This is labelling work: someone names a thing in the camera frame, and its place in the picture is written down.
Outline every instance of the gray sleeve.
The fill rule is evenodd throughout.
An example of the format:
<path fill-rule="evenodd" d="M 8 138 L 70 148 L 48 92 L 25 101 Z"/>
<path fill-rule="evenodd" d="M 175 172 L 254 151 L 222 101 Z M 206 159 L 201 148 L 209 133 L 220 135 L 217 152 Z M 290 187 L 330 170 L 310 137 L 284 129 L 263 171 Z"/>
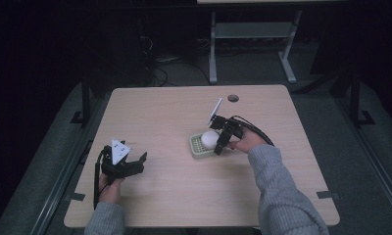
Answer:
<path fill-rule="evenodd" d="M 95 212 L 85 227 L 84 234 L 122 235 L 125 230 L 123 225 L 124 219 L 125 211 L 120 205 L 98 203 Z"/>
<path fill-rule="evenodd" d="M 263 234 L 328 234 L 319 213 L 282 164 L 277 148 L 256 146 L 248 160 L 261 191 L 258 216 Z"/>

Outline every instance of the person's left hand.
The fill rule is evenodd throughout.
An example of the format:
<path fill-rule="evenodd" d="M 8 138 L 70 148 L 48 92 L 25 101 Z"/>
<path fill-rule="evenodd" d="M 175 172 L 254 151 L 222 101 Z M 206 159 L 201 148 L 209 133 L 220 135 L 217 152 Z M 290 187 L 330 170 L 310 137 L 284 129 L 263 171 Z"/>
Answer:
<path fill-rule="evenodd" d="M 121 183 L 124 180 L 125 178 L 116 179 L 111 185 L 107 185 L 108 175 L 102 173 L 99 177 L 99 191 L 104 190 L 99 195 L 99 202 L 118 204 L 121 197 Z"/>

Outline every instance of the round grommet hole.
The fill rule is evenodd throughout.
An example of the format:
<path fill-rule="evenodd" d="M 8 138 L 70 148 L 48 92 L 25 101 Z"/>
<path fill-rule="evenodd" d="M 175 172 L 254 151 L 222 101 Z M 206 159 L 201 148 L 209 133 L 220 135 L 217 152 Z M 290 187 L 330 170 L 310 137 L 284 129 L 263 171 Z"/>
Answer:
<path fill-rule="evenodd" d="M 235 103 L 235 102 L 238 102 L 239 97 L 237 95 L 228 95 L 227 96 L 227 100 L 232 102 L 232 103 Z"/>

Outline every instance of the white ball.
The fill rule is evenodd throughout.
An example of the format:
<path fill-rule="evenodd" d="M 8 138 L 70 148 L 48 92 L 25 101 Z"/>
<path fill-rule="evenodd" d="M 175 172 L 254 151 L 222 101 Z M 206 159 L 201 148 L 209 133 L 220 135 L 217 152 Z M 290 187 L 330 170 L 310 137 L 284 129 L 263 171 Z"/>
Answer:
<path fill-rule="evenodd" d="M 202 146 L 206 150 L 213 150 L 217 146 L 217 141 L 220 136 L 213 130 L 208 130 L 203 133 L 201 137 Z"/>

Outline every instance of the small container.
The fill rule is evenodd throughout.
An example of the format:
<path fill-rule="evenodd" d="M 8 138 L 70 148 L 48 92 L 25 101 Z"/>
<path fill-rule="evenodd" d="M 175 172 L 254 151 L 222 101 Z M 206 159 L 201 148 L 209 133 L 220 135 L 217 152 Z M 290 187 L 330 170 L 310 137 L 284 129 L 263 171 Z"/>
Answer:
<path fill-rule="evenodd" d="M 192 157 L 195 160 L 205 159 L 215 156 L 214 150 L 206 150 L 202 145 L 202 134 L 192 135 L 189 138 L 190 149 L 192 150 Z"/>

